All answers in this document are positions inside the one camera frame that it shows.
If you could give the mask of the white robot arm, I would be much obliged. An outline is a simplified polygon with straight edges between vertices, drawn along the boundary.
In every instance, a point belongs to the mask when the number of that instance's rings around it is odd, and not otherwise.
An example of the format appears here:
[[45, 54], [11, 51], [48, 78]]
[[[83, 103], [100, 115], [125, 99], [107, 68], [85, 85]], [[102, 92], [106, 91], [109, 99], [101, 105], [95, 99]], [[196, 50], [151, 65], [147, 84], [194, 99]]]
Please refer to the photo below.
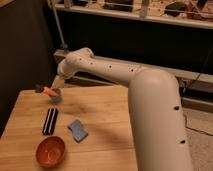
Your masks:
[[89, 48], [66, 54], [58, 75], [83, 71], [128, 88], [128, 108], [138, 171], [193, 171], [179, 84], [161, 69], [98, 59]]

